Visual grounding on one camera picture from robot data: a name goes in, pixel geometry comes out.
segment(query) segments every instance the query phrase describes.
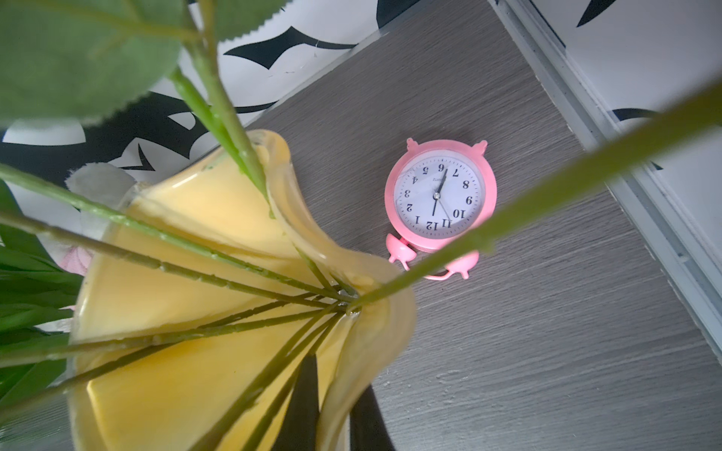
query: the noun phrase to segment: plant stem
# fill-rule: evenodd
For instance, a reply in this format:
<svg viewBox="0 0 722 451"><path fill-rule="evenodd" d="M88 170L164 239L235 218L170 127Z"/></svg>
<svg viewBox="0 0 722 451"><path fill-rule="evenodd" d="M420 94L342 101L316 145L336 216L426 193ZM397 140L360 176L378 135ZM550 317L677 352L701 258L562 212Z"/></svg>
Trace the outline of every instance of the plant stem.
<svg viewBox="0 0 722 451"><path fill-rule="evenodd" d="M307 305L309 307L324 308L328 306L328 304L324 302L309 301L302 297L299 298L289 296L287 294L271 292L266 289L256 288L254 286L241 284L239 282L222 279L218 276L214 276L213 274L206 274L190 268L184 268L173 263L161 261L157 258L149 257L148 255L142 255L133 252L132 250L119 248L118 246L111 245L106 242L84 237L83 235L78 235L77 233L61 229L60 227L53 227L44 222L40 222L26 216L9 213L7 211L0 211L0 224L9 225L10 227L15 227L22 230L23 232L32 233L34 235L45 235L49 238L52 238L53 240L64 242L73 246L80 246L82 248L93 250L97 253L102 253L110 257L117 258L119 260L135 263L140 266L145 266L146 268L160 269L164 273L173 274L175 276L182 276L187 279L231 289L237 292L268 297L269 299L278 299L279 301L289 302L292 304Z"/></svg>
<svg viewBox="0 0 722 451"><path fill-rule="evenodd" d="M139 232L143 232L146 235L158 238L171 245L178 246L179 248L183 248L198 255L211 258L212 260L228 263L231 266L250 271L251 273L258 274L259 276L263 276L267 279L272 279L281 282L282 284L293 286L307 292L322 294L332 299L343 299L348 301L352 299L350 297L344 297L327 289L318 288L316 286L298 281L294 278L284 276L283 274L270 271L257 265L253 265L252 263L239 260L238 258L218 252L217 250L213 250L211 248L208 248L207 246L203 246L196 242L187 240L186 238L183 238L180 235L176 235L172 232L165 232L146 222L126 216L125 214L113 210L112 208L107 207L102 203L93 202L83 196L71 193L68 190L60 188L53 183L46 182L41 178L35 177L31 174L27 174L26 172L17 170L8 165L3 165L2 163L0 163L0 178L35 193L42 194L45 197L68 203L77 209L89 211L96 216L108 219L109 221L116 224L138 230Z"/></svg>
<svg viewBox="0 0 722 451"><path fill-rule="evenodd" d="M722 123L722 80L673 106L634 131L537 183L486 222L433 253L394 280L367 293L349 308L388 297L471 250L492 248L495 240L559 209L605 180L670 150L707 128Z"/></svg>
<svg viewBox="0 0 722 451"><path fill-rule="evenodd" d="M216 5L215 0L199 0L198 5L203 18L203 37L206 41L208 59L218 72L218 43L216 42Z"/></svg>
<svg viewBox="0 0 722 451"><path fill-rule="evenodd" d="M339 287L341 287L341 289L344 290L346 292L346 294L348 294L351 297L358 296L358 292L356 291L356 289L353 286L344 282L344 280L341 276L339 276L338 274L331 273L331 277L334 278L334 280L337 282Z"/></svg>
<svg viewBox="0 0 722 451"><path fill-rule="evenodd" d="M268 304L261 305L260 307L255 307L249 310L244 310L240 313L235 313L234 315L227 316L218 321L214 321L213 323L202 325L200 328L203 329L217 327L220 325L234 323L235 321L245 320L246 318L249 318L251 316L267 312L269 310L273 310L274 308L282 307L284 305L287 305L287 303L283 301L270 302ZM48 399L51 399L57 395L68 393L70 390L73 390L74 388L79 387L82 384L88 383L93 379L106 375L107 373L112 372L116 369L122 368L127 364L136 362L146 356L155 354L156 352L162 351L163 349L166 349L170 346L173 345L165 344L139 349L138 351L131 352L130 354L122 356L116 360L104 363L99 367L90 369L86 372L80 373L79 375L70 377L69 379L65 379L63 382L54 385L53 387L47 387L45 390L41 390L40 392L28 398L22 399L17 403L6 406L2 410L0 410L0 424L3 424L8 419L16 417L21 413L44 405L44 403Z"/></svg>
<svg viewBox="0 0 722 451"><path fill-rule="evenodd" d="M304 326L298 330L281 349L274 355L271 361L261 370L261 372L248 384L243 393L234 401L226 413L216 422L216 424L201 437L189 451L207 451L215 450L223 437L228 433L233 424L243 415L249 408L253 407L258 397L266 388L290 365L291 362L300 354L300 352L308 346L308 344L319 334L330 321L338 321L338 319L330 319L324 325L319 326L310 332L301 343L296 343L316 324L329 309L318 313L313 319L309 320Z"/></svg>
<svg viewBox="0 0 722 451"><path fill-rule="evenodd" d="M191 55L193 67L198 71L203 85L208 92L208 98L214 106L214 110L218 113L220 120L223 122L231 141L235 145L232 149L226 149L228 154L233 158L239 167L246 169L246 174L251 182L268 200L268 192L266 190L266 173L258 159L256 150L251 144L248 135L238 119L233 104L228 98L228 94L223 88L223 83L218 75L218 70L214 69L208 52L199 43L188 43L186 46L188 53Z"/></svg>
<svg viewBox="0 0 722 451"><path fill-rule="evenodd" d="M296 251L298 252L298 255L301 256L301 260L303 260L303 263L308 266L308 269L310 269L313 275L316 276L321 285L323 285L325 289L330 290L331 284L329 283L329 280L326 278L326 276L324 276L321 270L318 268L316 262L311 260L311 257L306 255L301 249L296 248Z"/></svg>
<svg viewBox="0 0 722 451"><path fill-rule="evenodd" d="M235 144L233 144L225 126L215 118L206 100L201 96L201 93L198 92L191 80L183 75L181 68L176 67L173 72L170 73L168 79L173 82L175 90L178 91L180 97L191 107L191 110L198 116L198 119L204 127L215 136L223 149L226 149L226 152L228 152L228 149L235 149ZM236 163L239 165L241 172L248 174L248 169L245 167L243 161L237 161Z"/></svg>
<svg viewBox="0 0 722 451"><path fill-rule="evenodd" d="M73 4L61 3L54 0L10 0L17 4L36 6L49 11L60 12L108 25L116 30L133 35L156 36L159 38L172 38L185 42L197 42L202 39L197 30L191 30L182 27L173 27L172 25L154 24L136 20L128 20L118 17L97 9L89 9L83 6L75 6Z"/></svg>
<svg viewBox="0 0 722 451"><path fill-rule="evenodd" d="M324 325L326 328L316 339L316 342L313 344L313 346L311 346L311 348L308 350L308 353L306 353L306 357L304 357L305 359L308 358L308 356L316 354L318 348L321 347L321 344L326 340L326 337L329 336L331 331L334 329L334 326L340 319L340 315L335 315L332 317L332 319L330 319L330 321L328 321ZM261 440L268 432L268 428L271 426L271 422L274 418L276 418L276 415L278 415L281 407L283 406L283 403L286 401L286 398L288 398L288 395L291 393L291 389L293 389L294 385L296 384L302 365L303 361L301 361L301 365L299 365L299 367L296 368L296 370L293 372L293 375L288 378L288 381L283 384L283 387L276 395L276 398L273 399L270 406L266 409L266 412L264 412L264 415L258 421L256 427L253 428L253 432L251 432L251 435L248 437L248 440L246 441L245 445L243 445L241 451L254 451L258 448L258 445L261 444Z"/></svg>
<svg viewBox="0 0 722 451"><path fill-rule="evenodd" d="M216 337L229 333L245 332L265 328L278 324L292 323L294 321L313 318L319 312L326 310L311 310L309 312L296 313L294 315L279 316L266 320L248 321L232 325L220 325L216 327L203 327L181 332L154 333L152 335L120 338L118 340L90 341L87 343L76 343L65 346L53 346L45 349L17 349L0 351L0 368L16 367L31 363L43 362L45 360L62 360L86 352L110 352L122 351L124 349L143 348L148 346L161 346L166 344L180 343L181 341L197 340L199 338Z"/></svg>

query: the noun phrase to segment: alarm clock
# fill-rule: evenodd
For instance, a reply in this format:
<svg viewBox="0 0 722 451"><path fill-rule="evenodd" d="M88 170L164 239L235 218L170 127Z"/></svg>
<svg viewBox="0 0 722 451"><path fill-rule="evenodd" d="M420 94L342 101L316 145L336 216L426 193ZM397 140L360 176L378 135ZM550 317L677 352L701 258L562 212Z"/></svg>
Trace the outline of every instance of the alarm clock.
<svg viewBox="0 0 722 451"><path fill-rule="evenodd" d="M450 139L406 140L406 154L393 166L384 192L388 219L401 235L386 237L390 262L398 260L408 271L417 250L439 250L492 215L497 185L486 149L486 141L469 146ZM478 260L479 253L471 252L446 265L445 274L426 278L460 273L468 279Z"/></svg>

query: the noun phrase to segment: clock face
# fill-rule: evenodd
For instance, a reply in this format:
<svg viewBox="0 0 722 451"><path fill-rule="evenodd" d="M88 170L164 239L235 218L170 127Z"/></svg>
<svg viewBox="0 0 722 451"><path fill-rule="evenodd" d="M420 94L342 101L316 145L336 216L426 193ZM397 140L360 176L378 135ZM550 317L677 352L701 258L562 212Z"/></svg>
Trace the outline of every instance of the clock face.
<svg viewBox="0 0 722 451"><path fill-rule="evenodd" d="M479 216L484 181L474 164L451 150L425 152L401 172L393 201L413 233L441 240L459 235Z"/></svg>

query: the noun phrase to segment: black pattern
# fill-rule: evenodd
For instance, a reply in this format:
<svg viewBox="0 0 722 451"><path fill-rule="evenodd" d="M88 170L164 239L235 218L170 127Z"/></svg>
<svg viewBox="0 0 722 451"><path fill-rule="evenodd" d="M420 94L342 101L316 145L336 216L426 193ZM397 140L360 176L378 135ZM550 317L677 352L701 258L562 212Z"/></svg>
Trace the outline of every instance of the black pattern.
<svg viewBox="0 0 722 451"><path fill-rule="evenodd" d="M69 171L120 157L134 138L152 141L188 158L191 146L206 133L206 128L196 121L188 130L168 118L188 111L184 101L150 92L101 126L85 126L84 143L33 146L0 142L0 162L63 185Z"/></svg>
<svg viewBox="0 0 722 451"><path fill-rule="evenodd" d="M419 0L378 0L376 4L376 23L381 28Z"/></svg>
<svg viewBox="0 0 722 451"><path fill-rule="evenodd" d="M143 148L138 143L138 157L140 157L140 166L123 166L121 169L138 170L138 171L155 171L153 165L150 164L148 159L143 153Z"/></svg>
<svg viewBox="0 0 722 451"><path fill-rule="evenodd" d="M599 16L605 9L609 8L616 0L591 0L587 9L584 10L582 18L579 19L577 27L589 23L592 19Z"/></svg>
<svg viewBox="0 0 722 451"><path fill-rule="evenodd" d="M271 103L264 103L263 105L252 105L250 107L236 107L235 112L238 114L241 113L255 113L256 111L263 111L266 108L270 108L273 105L275 105L275 102Z"/></svg>
<svg viewBox="0 0 722 451"><path fill-rule="evenodd" d="M294 27L290 27L288 30L284 31L275 38L262 40L257 43L240 45L230 49L224 53L224 55L245 58L262 65L266 69L270 69L286 50L300 44L307 44L312 47L327 48L331 50L346 50L356 46L356 44L327 43L326 41L314 39L311 36L305 35L296 30Z"/></svg>
<svg viewBox="0 0 722 451"><path fill-rule="evenodd" d="M645 110L644 108L617 108L616 110L612 110L612 113L620 121L636 118L652 118L658 114L656 111Z"/></svg>

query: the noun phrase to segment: gray wood surface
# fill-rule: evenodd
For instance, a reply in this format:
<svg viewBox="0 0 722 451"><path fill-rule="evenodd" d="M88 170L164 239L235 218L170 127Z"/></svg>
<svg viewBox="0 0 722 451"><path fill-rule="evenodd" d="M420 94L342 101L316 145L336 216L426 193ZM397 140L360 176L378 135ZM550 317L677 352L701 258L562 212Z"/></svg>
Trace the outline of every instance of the gray wood surface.
<svg viewBox="0 0 722 451"><path fill-rule="evenodd" d="M254 126L288 140L331 237L378 255L406 138L488 140L499 206L582 152L481 0L429 2ZM722 368L608 192L415 292L375 383L398 449L722 449Z"/></svg>

